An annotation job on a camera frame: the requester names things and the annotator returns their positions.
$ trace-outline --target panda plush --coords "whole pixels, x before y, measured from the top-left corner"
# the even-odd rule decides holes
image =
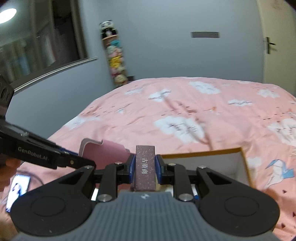
[[[112,20],[100,23],[99,27],[102,39],[117,34],[116,29],[114,29]]]

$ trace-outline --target white cloud print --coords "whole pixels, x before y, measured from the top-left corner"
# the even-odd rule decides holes
[[[272,123],[267,128],[273,131],[282,143],[296,146],[296,121],[294,119],[283,119],[279,123]]]
[[[245,101],[245,100],[233,99],[233,100],[228,101],[228,104],[235,105],[235,106],[245,106],[245,105],[251,105],[252,102],[251,101]]]
[[[252,180],[255,180],[257,177],[257,168],[261,166],[262,160],[260,157],[256,156],[254,158],[247,158],[247,164],[250,171]]]
[[[262,89],[257,92],[258,95],[263,96],[264,98],[266,97],[271,97],[271,98],[278,98],[279,95],[275,93],[274,91],[268,90],[268,89]]]
[[[131,95],[131,94],[135,94],[135,93],[141,93],[142,90],[143,90],[143,87],[138,87],[138,88],[135,88],[133,90],[126,91],[124,94],[125,95]]]
[[[198,143],[203,140],[205,132],[201,125],[197,124],[192,118],[167,116],[154,122],[154,126],[158,127],[164,134],[173,134],[184,144]]]
[[[155,93],[149,95],[149,98],[148,99],[149,100],[154,100],[156,102],[161,102],[161,101],[163,101],[163,98],[165,96],[168,96],[170,93],[171,93],[170,90],[163,89],[163,90],[161,90],[159,92],[155,92]]]
[[[77,128],[81,126],[83,123],[88,121],[100,121],[101,119],[99,117],[82,117],[82,116],[76,116],[69,122],[67,122],[64,126],[68,127],[70,130]]]
[[[237,82],[243,85],[251,83],[250,81],[244,81],[244,80],[238,80]]]
[[[201,81],[190,81],[189,84],[202,94],[211,95],[218,94],[221,92],[218,88],[214,87],[213,85]]]

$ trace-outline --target purple block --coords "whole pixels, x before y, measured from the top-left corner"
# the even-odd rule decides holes
[[[154,146],[136,146],[135,191],[155,191],[155,148]]]

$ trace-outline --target smartphone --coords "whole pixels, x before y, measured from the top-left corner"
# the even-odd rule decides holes
[[[17,174],[14,176],[10,190],[7,197],[6,202],[6,211],[10,212],[11,206],[15,202],[15,200],[19,197],[25,194],[28,190],[29,182],[30,182],[30,176],[20,175]]]

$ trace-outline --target ceiling light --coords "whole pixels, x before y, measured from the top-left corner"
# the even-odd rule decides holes
[[[0,23],[5,23],[12,19],[16,13],[17,10],[15,8],[6,9],[3,12],[0,12]]]

